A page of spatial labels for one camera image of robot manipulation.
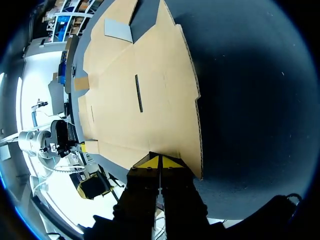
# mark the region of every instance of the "cardboard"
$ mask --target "cardboard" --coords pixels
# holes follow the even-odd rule
[[[133,0],[116,0],[92,29],[83,66],[89,91],[78,103],[84,136],[97,141],[86,142],[86,149],[126,169],[149,151],[181,158],[202,178],[198,80],[182,28],[165,2],[156,24],[136,43],[100,36],[107,15],[128,24],[132,6]],[[101,62],[97,49],[106,42],[113,50]]]
[[[84,53],[83,70],[100,75],[132,43],[105,36],[105,19],[129,25],[138,0],[115,0],[101,15],[91,31],[91,41]]]
[[[128,24],[113,19],[104,19],[104,35],[133,43],[131,29]]]
[[[87,90],[89,89],[89,79],[87,76],[77,77],[74,79],[74,90]]]

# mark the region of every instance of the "shelf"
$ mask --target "shelf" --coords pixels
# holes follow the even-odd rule
[[[91,0],[89,6],[87,7],[87,9],[84,11],[84,13],[88,13],[88,11],[90,10],[90,8],[92,7],[92,5],[95,3],[96,0]]]
[[[85,21],[87,20],[87,18],[85,17],[82,21],[82,23],[80,24],[80,28],[79,31],[77,32],[77,35],[80,33],[82,26],[84,25]]]
[[[82,12],[58,12],[54,14],[55,16],[71,16],[71,17],[86,17],[92,18],[93,14],[87,14]]]

